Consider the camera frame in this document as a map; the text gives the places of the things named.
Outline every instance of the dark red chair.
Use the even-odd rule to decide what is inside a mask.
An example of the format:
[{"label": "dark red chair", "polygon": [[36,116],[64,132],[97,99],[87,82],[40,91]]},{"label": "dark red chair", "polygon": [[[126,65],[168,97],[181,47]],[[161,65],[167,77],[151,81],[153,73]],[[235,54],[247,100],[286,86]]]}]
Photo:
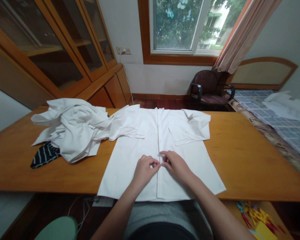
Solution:
[{"label": "dark red chair", "polygon": [[[231,96],[229,99],[216,95],[218,85],[229,86]],[[190,95],[193,99],[206,105],[227,105],[234,98],[236,89],[231,84],[218,83],[217,75],[210,70],[198,72],[191,83]]]}]

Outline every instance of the hand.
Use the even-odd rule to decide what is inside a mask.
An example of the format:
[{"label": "hand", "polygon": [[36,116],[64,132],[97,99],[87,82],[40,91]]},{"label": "hand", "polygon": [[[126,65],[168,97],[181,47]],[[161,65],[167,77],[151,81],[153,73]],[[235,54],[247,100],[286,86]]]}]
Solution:
[{"label": "hand", "polygon": [[164,162],[161,164],[168,169],[172,175],[178,178],[182,183],[187,185],[187,181],[194,176],[187,163],[174,151],[162,151],[160,154],[165,155]]},{"label": "hand", "polygon": [[159,171],[161,164],[151,156],[143,155],[137,163],[131,184],[140,192],[150,182],[151,178]]}]

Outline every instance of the headboard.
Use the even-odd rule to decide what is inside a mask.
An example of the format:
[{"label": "headboard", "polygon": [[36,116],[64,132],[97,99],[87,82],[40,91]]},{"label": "headboard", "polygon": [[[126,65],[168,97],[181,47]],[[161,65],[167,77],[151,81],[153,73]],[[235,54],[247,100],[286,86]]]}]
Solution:
[{"label": "headboard", "polygon": [[298,68],[293,62],[277,57],[244,60],[227,79],[236,89],[280,90]]}]

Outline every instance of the gray pants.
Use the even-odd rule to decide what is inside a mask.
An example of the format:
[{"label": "gray pants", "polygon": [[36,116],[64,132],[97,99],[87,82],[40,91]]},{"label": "gray pants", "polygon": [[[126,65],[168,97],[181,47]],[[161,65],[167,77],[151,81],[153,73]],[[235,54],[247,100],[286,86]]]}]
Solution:
[{"label": "gray pants", "polygon": [[136,202],[123,239],[128,239],[138,228],[152,222],[179,224],[196,239],[213,240],[211,227],[196,200]]}]

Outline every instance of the white cable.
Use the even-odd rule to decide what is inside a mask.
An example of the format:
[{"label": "white cable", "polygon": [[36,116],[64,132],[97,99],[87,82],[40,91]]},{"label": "white cable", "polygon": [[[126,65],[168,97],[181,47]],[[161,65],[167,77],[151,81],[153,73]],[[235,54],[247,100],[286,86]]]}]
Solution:
[{"label": "white cable", "polygon": [[[70,208],[69,208],[68,216],[69,216],[69,214],[70,214],[70,210],[71,210],[72,206],[74,205],[74,203],[75,203],[82,195],[83,195],[83,194],[81,194],[79,197],[77,197],[77,198],[73,201],[72,205],[71,205]],[[76,236],[78,235],[79,231],[81,230],[81,228],[82,228],[82,226],[83,226],[83,222],[84,222],[84,220],[86,219],[86,217],[87,217],[87,215],[88,215],[88,213],[89,213],[89,211],[90,211],[90,205],[89,205],[88,201],[93,201],[93,198],[85,198],[85,199],[83,199],[83,218],[82,218],[82,222],[78,224],[78,227],[79,227],[79,225],[80,225],[80,227],[79,227],[79,229],[78,229],[76,235],[73,237],[73,239],[75,239]],[[87,204],[87,206],[88,206],[88,211],[87,211],[87,213],[85,213],[85,204]]]},{"label": "white cable", "polygon": [[120,62],[122,63],[122,65],[123,65],[123,70],[124,70],[124,72],[126,73],[126,78],[127,78],[127,82],[128,82],[129,88],[130,88],[130,93],[131,93],[131,98],[132,98],[132,105],[134,105],[134,103],[133,103],[132,91],[131,91],[130,83],[129,83],[129,81],[128,81],[128,75],[127,75],[127,72],[126,72],[126,68],[124,67],[123,61],[122,61],[122,59],[121,59],[122,52],[120,53]]},{"label": "white cable", "polygon": [[79,197],[77,197],[77,198],[73,201],[71,207],[69,208],[68,216],[69,216],[69,214],[70,214],[70,210],[71,210],[72,206],[73,206],[74,203],[78,200]]}]

